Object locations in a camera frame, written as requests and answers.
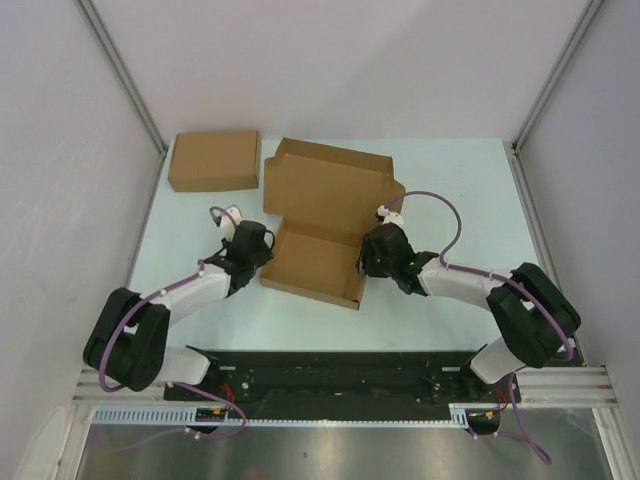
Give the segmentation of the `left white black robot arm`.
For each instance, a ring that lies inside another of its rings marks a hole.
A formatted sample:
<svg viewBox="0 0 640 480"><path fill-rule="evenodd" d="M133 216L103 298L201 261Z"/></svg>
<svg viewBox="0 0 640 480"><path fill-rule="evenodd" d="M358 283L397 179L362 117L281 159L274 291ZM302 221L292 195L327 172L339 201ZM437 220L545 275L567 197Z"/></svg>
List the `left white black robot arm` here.
<svg viewBox="0 0 640 480"><path fill-rule="evenodd" d="M156 381L183 383L197 398L214 397L220 374L207 355L169 347L169 330L191 314L246 287L274 258L274 234L259 222L241 220L229 228L222 248L198 262L198 270L145 295L125 287L108 296L84 347L84 363L98 372L109 393L140 392Z"/></svg>

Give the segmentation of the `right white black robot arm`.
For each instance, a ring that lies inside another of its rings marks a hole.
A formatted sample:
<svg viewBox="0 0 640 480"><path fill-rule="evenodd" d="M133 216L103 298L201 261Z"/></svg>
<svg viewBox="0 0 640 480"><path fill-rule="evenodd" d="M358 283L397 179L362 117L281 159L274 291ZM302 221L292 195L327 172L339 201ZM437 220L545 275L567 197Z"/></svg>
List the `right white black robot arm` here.
<svg viewBox="0 0 640 480"><path fill-rule="evenodd" d="M574 357L569 338L581 318L535 264L504 273L446 264L435 253L414 251L404 230L388 223L364 235L358 269L392 279L408 295L450 298L493 315L500 337L478 350L461 376L473 401L486 400L499 380L521 368L545 367L561 349L568 361Z"/></svg>

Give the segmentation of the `closed brown cardboard box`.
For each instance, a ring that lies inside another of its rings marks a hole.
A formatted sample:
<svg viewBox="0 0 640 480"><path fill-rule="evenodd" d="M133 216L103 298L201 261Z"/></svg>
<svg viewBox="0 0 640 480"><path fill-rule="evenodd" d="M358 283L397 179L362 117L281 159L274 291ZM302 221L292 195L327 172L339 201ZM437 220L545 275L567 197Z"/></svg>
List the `closed brown cardboard box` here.
<svg viewBox="0 0 640 480"><path fill-rule="evenodd" d="M256 130L182 133L175 139L168 181L178 193L257 189L260 158Z"/></svg>

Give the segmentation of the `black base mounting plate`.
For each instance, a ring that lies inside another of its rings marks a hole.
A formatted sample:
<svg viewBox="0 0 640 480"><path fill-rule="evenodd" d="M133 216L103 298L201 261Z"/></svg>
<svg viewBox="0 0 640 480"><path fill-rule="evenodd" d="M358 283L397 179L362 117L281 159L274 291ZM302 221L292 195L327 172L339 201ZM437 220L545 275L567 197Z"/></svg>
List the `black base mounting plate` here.
<svg viewBox="0 0 640 480"><path fill-rule="evenodd" d="M470 368L470 351L206 351L211 361L196 388L248 404L269 394L346 397L407 395L430 403L506 400L509 377L486 384Z"/></svg>

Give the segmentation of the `right aluminium frame post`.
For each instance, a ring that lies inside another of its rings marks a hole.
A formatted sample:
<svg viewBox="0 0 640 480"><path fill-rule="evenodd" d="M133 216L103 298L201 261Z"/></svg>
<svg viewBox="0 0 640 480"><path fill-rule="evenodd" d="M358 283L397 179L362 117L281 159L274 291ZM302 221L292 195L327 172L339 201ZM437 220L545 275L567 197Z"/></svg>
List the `right aluminium frame post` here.
<svg viewBox="0 0 640 480"><path fill-rule="evenodd" d="M608 1L606 0L589 0L586 3L547 75L541 91L537 95L517 135L511 142L511 148L516 155L519 155L526 145L533 129L541 120L569 67L578 55L583 43L586 41L586 37L596 24L602 10L607 5Z"/></svg>

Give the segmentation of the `aluminium frame post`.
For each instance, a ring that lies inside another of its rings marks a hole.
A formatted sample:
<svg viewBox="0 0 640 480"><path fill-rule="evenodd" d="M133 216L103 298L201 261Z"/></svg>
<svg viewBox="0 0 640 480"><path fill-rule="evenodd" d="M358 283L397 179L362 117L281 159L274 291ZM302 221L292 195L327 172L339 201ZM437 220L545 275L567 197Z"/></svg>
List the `aluminium frame post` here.
<svg viewBox="0 0 640 480"><path fill-rule="evenodd" d="M165 154L167 144L95 3L91 0L74 0L73 4L154 148L158 153Z"/></svg>
<svg viewBox="0 0 640 480"><path fill-rule="evenodd" d="M533 129L541 120L569 67L578 55L583 43L586 41L586 37L596 24L602 10L607 5L608 1L606 0L589 0L586 3L547 75L541 91L537 95L517 135L511 142L511 148L516 155L519 155L526 145Z"/></svg>

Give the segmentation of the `front aluminium extrusion rail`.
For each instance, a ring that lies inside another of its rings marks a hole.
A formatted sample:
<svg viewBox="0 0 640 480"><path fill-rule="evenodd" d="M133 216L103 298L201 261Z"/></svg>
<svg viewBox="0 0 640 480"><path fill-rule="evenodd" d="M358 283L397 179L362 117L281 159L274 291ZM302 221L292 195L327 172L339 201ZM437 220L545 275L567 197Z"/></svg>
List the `front aluminium extrusion rail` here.
<svg viewBox="0 0 640 480"><path fill-rule="evenodd" d="M526 368L514 381L525 408L610 408L618 401L604 367ZM141 392L123 389L103 391L98 374L89 368L81 371L72 402L78 405L151 405L163 401L165 385L154 383Z"/></svg>

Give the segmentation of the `left aluminium frame post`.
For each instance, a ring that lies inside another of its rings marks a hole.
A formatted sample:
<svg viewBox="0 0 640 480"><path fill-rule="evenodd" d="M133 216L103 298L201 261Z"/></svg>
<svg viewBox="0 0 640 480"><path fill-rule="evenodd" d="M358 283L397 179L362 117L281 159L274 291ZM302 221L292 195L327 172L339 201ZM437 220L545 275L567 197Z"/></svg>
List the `left aluminium frame post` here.
<svg viewBox="0 0 640 480"><path fill-rule="evenodd" d="M91 0L74 0L73 4L154 148L158 153L165 154L167 144L95 3Z"/></svg>

